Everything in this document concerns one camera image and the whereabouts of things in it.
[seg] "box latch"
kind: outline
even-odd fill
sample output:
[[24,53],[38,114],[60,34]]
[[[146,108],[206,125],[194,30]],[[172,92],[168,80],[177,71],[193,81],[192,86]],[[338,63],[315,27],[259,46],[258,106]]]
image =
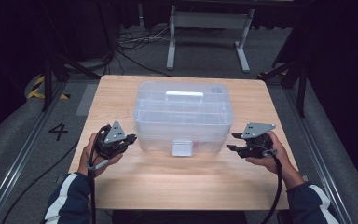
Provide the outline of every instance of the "box latch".
[[193,141],[189,139],[173,139],[172,155],[177,157],[190,157],[193,155]]

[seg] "yellow tape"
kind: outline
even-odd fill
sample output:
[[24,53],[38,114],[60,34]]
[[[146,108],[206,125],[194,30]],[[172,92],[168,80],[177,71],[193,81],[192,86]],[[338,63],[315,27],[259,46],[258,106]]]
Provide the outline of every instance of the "yellow tape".
[[[40,98],[45,99],[44,93],[38,93],[40,85],[45,80],[45,76],[40,75],[40,77],[37,79],[37,81],[34,83],[34,86],[32,87],[30,93],[28,93],[28,98]],[[60,99],[63,100],[69,100],[71,98],[71,94],[63,94],[60,96]]]

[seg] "transparent plastic storage box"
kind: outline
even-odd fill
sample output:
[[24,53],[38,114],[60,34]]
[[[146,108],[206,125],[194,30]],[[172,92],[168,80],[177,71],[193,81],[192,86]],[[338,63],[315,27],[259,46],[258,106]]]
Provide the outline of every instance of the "transparent plastic storage box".
[[228,88],[216,83],[143,82],[133,116],[141,149],[173,156],[219,152],[233,122]]

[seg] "person's left hand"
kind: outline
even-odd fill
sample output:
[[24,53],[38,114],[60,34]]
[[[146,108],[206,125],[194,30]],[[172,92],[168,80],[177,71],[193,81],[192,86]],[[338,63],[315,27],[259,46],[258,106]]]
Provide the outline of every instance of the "person's left hand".
[[[97,134],[93,133],[91,135],[91,137],[89,138],[89,143],[83,148],[83,152],[80,157],[79,168],[77,169],[78,173],[81,173],[83,175],[88,174],[89,169],[87,168],[87,165],[86,165],[86,162],[88,161],[86,153],[88,153],[89,155],[91,154],[91,148],[92,148],[92,145],[94,144],[94,139],[96,136],[97,136]],[[95,171],[95,177],[97,177],[98,175],[101,175],[106,170],[106,168],[108,166],[117,163],[122,157],[123,157],[123,154],[116,155],[104,167]],[[97,158],[97,159],[94,162],[94,166],[101,163],[102,161],[104,161],[104,158],[98,157],[98,153],[96,152],[96,150],[94,150],[93,160],[95,158]]]

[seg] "person's right hand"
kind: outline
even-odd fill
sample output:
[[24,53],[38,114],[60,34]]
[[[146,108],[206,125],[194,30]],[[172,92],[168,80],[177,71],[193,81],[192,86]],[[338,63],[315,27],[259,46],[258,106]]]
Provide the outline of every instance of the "person's right hand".
[[[279,141],[277,135],[273,131],[269,131],[267,132],[267,134],[272,140],[273,143],[272,147],[274,149],[277,149],[276,157],[279,159],[282,165],[282,177],[286,185],[286,188],[291,189],[297,185],[304,183],[301,174],[296,170],[296,168],[290,162],[289,157],[287,156],[286,149]],[[246,161],[254,165],[265,166],[269,171],[271,171],[274,174],[277,174],[277,166],[275,160],[271,157],[265,157],[261,159],[248,157],[246,158]]]

